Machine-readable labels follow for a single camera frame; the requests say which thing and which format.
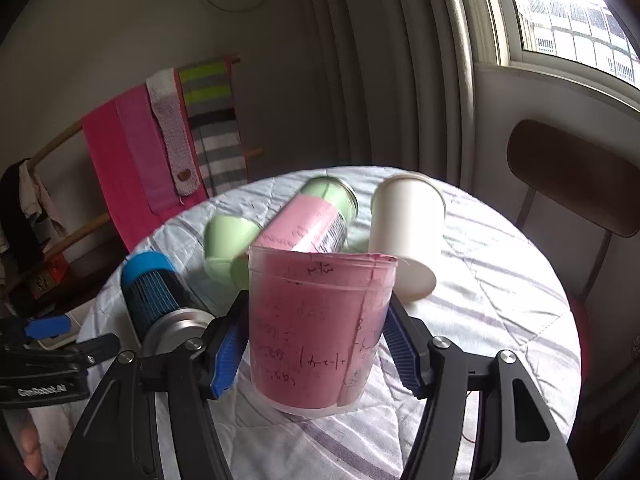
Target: white cylinder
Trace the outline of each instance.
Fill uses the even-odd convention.
[[[421,173],[388,178],[373,194],[369,253],[398,257],[394,292],[402,302],[436,287],[445,213],[444,197]]]

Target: window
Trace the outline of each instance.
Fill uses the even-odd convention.
[[[523,51],[597,68],[640,88],[640,60],[604,0],[514,1]]]

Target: bolt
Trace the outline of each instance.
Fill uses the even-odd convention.
[[[500,352],[500,359],[502,359],[508,365],[517,361],[516,354],[514,354],[511,350],[503,350]]]
[[[446,350],[451,346],[451,341],[449,341],[449,339],[447,339],[443,335],[437,335],[436,337],[433,338],[433,345],[436,348]]]
[[[191,352],[200,350],[202,348],[202,339],[200,339],[199,337],[192,337],[191,339],[187,339],[187,341],[184,342],[184,347]]]
[[[125,350],[118,355],[118,362],[123,365],[128,365],[135,358],[135,354],[132,351]]]

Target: round table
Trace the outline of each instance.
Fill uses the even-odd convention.
[[[204,227],[218,213],[239,214],[264,225],[312,176],[338,176],[351,184],[360,213],[348,234],[350,251],[365,251],[369,202],[392,168],[300,171],[253,182],[169,220],[135,252],[165,253],[213,314],[222,315],[235,296],[204,275]],[[466,352],[495,356],[516,352],[568,438],[580,391],[580,347],[574,319],[551,265],[508,220],[467,193],[434,181],[447,203],[442,266],[428,298],[405,305],[433,335],[444,335]],[[137,350],[122,292],[120,269],[97,297],[79,338],[113,332],[123,349]],[[90,386],[107,364],[92,368]],[[158,431],[166,480],[178,479],[168,436],[166,398],[158,403]],[[248,352],[236,383],[211,402],[212,417],[231,472],[238,479],[398,478],[409,455],[424,402],[402,387],[384,338],[365,392],[347,413],[308,420],[263,404],[251,382]],[[82,403],[70,410],[77,420]],[[469,396],[456,478],[467,478],[478,413]]]

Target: white wall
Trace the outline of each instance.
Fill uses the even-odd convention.
[[[31,0],[0,45],[0,170],[156,70],[228,52],[241,56],[234,91],[243,142],[265,151],[250,176],[331,165],[323,65],[308,37],[300,0],[266,0],[246,14],[201,0]],[[38,170],[71,230],[105,210],[81,136]]]
[[[535,119],[606,146],[640,165],[640,114],[596,91],[517,68],[476,65],[474,194],[515,221],[527,190],[506,161],[513,127]],[[563,285],[580,291],[603,230],[538,194],[524,233],[546,255]],[[586,304],[591,375],[586,388],[611,378],[632,358],[640,333],[640,236],[614,237]]]

